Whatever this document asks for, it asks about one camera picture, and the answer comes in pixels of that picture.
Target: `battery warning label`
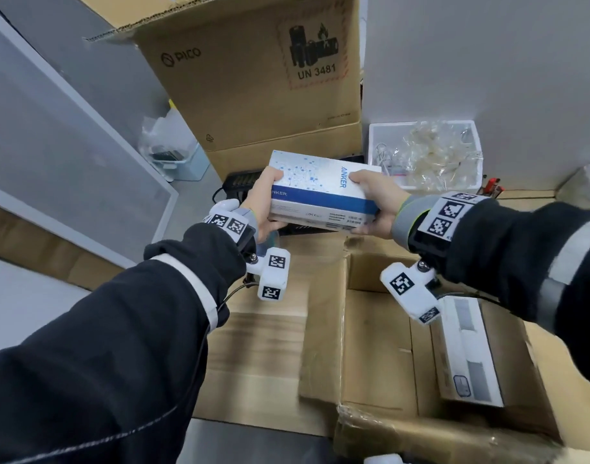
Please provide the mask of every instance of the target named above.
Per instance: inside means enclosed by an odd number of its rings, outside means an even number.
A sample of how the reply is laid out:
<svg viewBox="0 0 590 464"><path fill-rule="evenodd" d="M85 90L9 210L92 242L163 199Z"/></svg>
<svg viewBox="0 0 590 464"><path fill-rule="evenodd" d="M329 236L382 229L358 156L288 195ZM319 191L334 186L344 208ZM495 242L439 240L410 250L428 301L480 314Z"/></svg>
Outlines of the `battery warning label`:
<svg viewBox="0 0 590 464"><path fill-rule="evenodd" d="M347 8L345 1L339 1L278 21L278 42L292 90L346 76Z"/></svg>

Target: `white and blue box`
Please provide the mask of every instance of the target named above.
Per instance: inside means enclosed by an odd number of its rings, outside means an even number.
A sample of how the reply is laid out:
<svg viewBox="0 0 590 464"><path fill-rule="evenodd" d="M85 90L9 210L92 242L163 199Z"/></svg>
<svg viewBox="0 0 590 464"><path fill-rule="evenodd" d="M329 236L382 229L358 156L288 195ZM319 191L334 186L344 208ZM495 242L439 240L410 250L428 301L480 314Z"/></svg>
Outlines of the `white and blue box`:
<svg viewBox="0 0 590 464"><path fill-rule="evenodd" d="M284 171L271 188L270 218L298 225L350 231L374 219L378 208L349 173L380 166L277 151L269 165Z"/></svg>

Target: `gray floor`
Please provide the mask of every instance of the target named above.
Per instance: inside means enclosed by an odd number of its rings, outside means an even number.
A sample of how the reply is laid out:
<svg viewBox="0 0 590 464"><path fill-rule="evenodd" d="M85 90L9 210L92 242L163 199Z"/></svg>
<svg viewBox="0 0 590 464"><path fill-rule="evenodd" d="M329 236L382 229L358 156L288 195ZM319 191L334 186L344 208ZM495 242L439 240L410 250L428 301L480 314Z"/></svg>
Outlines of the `gray floor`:
<svg viewBox="0 0 590 464"><path fill-rule="evenodd" d="M181 239L211 209L212 195L222 181L209 167L198 182L175 181L179 198L165 239ZM224 193L216 197L222 200ZM193 419L178 464L325 464L335 463L328 439L249 426Z"/></svg>

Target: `hand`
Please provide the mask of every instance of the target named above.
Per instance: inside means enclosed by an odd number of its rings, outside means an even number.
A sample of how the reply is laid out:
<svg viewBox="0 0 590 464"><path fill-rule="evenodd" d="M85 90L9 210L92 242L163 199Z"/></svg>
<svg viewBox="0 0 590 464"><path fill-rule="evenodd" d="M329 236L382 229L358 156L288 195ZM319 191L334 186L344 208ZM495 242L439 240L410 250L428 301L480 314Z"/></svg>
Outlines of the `hand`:
<svg viewBox="0 0 590 464"><path fill-rule="evenodd" d="M379 213L372 223L358 226L353 229L353 234L369 234L383 239L392 238L392 224L396 219L398 210L409 198L409 194L401 189L390 176L380 172L362 169L349 174L356 184L359 184L366 198L374 200Z"/></svg>
<svg viewBox="0 0 590 464"><path fill-rule="evenodd" d="M242 208L249 208L254 213L259 224L257 240L263 242L272 231L288 225L283 221L269 221L269 208L271 205L271 186L276 180L282 179L283 171L267 166L260 177L254 182L254 186L248 191L248 196Z"/></svg>

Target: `black sleeve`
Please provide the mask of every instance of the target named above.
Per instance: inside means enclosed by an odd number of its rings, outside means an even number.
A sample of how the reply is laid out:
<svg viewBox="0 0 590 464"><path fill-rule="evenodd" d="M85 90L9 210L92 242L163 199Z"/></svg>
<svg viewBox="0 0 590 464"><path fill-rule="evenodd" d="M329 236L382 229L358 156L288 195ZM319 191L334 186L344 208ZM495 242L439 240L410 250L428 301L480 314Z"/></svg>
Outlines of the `black sleeve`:
<svg viewBox="0 0 590 464"><path fill-rule="evenodd" d="M208 320L180 272L146 260L162 252L218 305L245 273L227 233L194 225L0 351L0 463L43 453L53 454L39 462L175 462L205 375Z"/></svg>
<svg viewBox="0 0 590 464"><path fill-rule="evenodd" d="M590 211L566 203L526 212L485 200L461 220L439 267L448 280L496 296L515 315L535 322L553 259L588 221ZM554 330L590 381L590 251L563 291Z"/></svg>

